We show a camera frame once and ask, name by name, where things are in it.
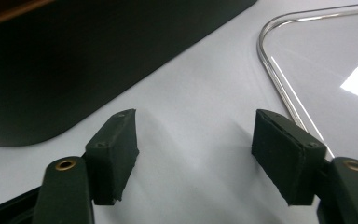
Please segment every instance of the brass screw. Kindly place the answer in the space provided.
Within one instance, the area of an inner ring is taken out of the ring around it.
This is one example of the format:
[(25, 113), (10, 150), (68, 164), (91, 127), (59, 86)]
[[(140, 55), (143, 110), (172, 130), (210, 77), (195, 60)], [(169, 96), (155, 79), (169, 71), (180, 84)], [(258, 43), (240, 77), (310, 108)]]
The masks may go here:
[(344, 161), (344, 164), (351, 170), (358, 172), (358, 161)]
[(66, 171), (72, 169), (76, 165), (75, 161), (60, 161), (56, 165), (56, 170), (58, 171)]

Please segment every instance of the wooden edge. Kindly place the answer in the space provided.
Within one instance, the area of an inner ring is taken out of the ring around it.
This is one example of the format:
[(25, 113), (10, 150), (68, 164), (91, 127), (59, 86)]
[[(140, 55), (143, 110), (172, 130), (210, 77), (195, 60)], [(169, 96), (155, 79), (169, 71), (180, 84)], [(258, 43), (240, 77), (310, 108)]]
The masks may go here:
[(31, 2), (28, 2), (24, 5), (14, 7), (10, 10), (4, 11), (4, 12), (0, 13), (0, 23), (3, 21), (8, 21), (10, 19), (13, 19), (17, 16), (20, 16), (24, 13), (27, 13), (29, 11), (32, 11), (38, 7), (42, 7), (44, 5), (52, 3), (54, 1), (55, 0), (34, 0)]

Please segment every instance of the tabletop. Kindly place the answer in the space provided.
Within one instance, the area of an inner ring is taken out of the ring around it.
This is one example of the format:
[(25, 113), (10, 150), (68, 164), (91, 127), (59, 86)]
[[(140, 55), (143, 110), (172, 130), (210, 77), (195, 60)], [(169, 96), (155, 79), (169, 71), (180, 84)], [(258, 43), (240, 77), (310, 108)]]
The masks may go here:
[(113, 114), (134, 108), (140, 154), (123, 201), (94, 206), (96, 223), (318, 223), (288, 207), (251, 154), (255, 111), (288, 117), (257, 57), (276, 16), (342, 1), (258, 0), (69, 131), (28, 147), (0, 147), (0, 203), (40, 186), (49, 163), (81, 156)]

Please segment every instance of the white table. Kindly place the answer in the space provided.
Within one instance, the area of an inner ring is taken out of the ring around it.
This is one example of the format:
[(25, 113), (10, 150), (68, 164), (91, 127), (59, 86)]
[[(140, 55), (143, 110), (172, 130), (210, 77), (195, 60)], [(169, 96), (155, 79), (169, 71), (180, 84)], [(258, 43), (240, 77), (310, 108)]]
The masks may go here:
[(313, 207), (288, 207), (255, 158), (255, 110), (288, 116), (256, 53), (265, 23), (354, 0), (259, 0), (74, 128), (47, 142), (0, 148), (0, 203), (40, 186), (46, 166), (80, 156), (118, 111), (137, 109), (138, 156), (115, 206), (96, 223), (317, 223)]

